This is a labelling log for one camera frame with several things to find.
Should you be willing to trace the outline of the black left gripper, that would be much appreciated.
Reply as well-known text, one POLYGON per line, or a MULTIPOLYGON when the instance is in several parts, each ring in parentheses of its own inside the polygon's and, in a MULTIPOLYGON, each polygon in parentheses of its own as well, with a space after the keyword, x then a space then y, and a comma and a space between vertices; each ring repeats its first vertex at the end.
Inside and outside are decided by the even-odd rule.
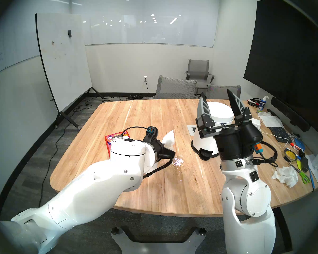
POLYGON ((175 152, 166 148, 157 138, 144 138, 146 154, 144 164, 155 164, 162 159, 173 159, 175 152))

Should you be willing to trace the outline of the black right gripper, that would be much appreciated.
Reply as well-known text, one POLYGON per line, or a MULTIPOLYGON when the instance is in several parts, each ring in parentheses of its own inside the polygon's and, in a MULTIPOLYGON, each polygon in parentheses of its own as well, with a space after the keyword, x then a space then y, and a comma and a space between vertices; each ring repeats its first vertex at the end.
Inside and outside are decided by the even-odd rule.
POLYGON ((211 117, 206 96, 202 93, 198 106, 196 125, 200 138, 211 137, 215 139, 218 154, 221 161, 239 160, 251 157, 254 153, 253 146, 256 145, 256 127, 251 120, 250 109, 242 103, 231 90, 227 89, 231 109, 236 124, 225 127, 215 127, 211 117))

